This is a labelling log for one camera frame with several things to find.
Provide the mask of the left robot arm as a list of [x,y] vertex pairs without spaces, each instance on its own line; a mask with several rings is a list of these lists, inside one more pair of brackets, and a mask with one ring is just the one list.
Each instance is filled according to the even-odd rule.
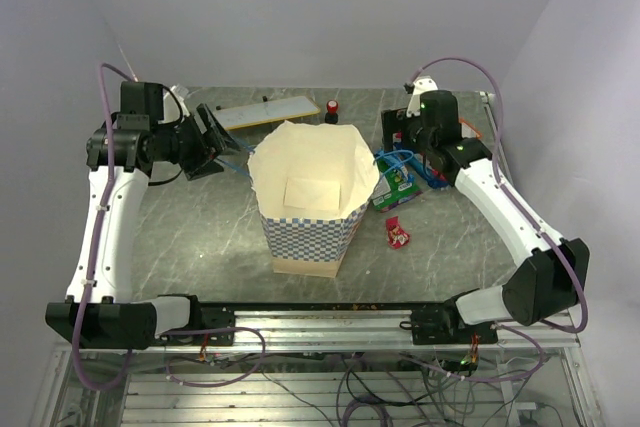
[[203,334],[196,296],[162,295],[134,301],[135,223],[155,164],[179,166],[187,180],[222,172],[217,159],[239,150],[205,104],[168,122],[170,91],[124,81],[120,109],[107,112],[87,140],[90,201],[81,252],[65,299],[51,302],[45,322],[76,349],[143,350],[163,335],[192,344]]

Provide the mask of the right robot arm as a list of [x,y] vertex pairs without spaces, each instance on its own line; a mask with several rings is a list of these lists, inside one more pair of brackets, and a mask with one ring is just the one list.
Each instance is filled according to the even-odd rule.
[[416,344],[477,342],[493,322],[548,323],[564,309],[583,306],[586,244],[563,237],[513,189],[487,146],[464,133],[451,92],[425,79],[409,92],[407,107],[382,113],[378,153],[352,127],[290,122],[250,152],[248,174],[273,270],[335,277],[379,185],[419,156],[484,215],[516,269],[501,286],[462,293],[413,314],[405,328]]

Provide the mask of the green snack packet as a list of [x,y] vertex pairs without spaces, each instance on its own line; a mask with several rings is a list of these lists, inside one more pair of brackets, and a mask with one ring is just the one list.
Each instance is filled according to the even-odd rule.
[[[386,165],[383,162],[379,162],[376,165],[378,167],[379,172],[384,168],[386,168]],[[379,179],[379,182],[376,185],[374,192],[371,196],[371,203],[373,198],[378,197],[382,194],[385,194],[389,191],[405,191],[405,190],[417,190],[417,189],[420,189],[420,187],[415,182],[415,179],[412,182],[408,182],[403,180],[399,174],[392,172],[388,174],[384,179]]]

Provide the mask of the orange snack packet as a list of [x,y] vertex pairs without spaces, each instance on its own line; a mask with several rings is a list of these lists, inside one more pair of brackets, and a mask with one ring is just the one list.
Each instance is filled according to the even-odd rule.
[[471,123],[464,118],[459,119],[461,126],[461,135],[463,138],[472,138],[481,140],[483,138],[482,133],[476,129]]

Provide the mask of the checkered paper bag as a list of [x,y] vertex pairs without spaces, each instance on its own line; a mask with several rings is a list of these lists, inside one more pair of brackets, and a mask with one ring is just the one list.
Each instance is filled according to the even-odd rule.
[[276,273],[338,274],[380,179],[353,125],[285,121],[247,162]]

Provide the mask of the red snack packet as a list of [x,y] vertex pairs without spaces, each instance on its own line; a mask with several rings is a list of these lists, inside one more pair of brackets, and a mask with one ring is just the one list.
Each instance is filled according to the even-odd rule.
[[400,226],[398,217],[394,216],[385,221],[388,245],[397,250],[410,242],[410,235]]

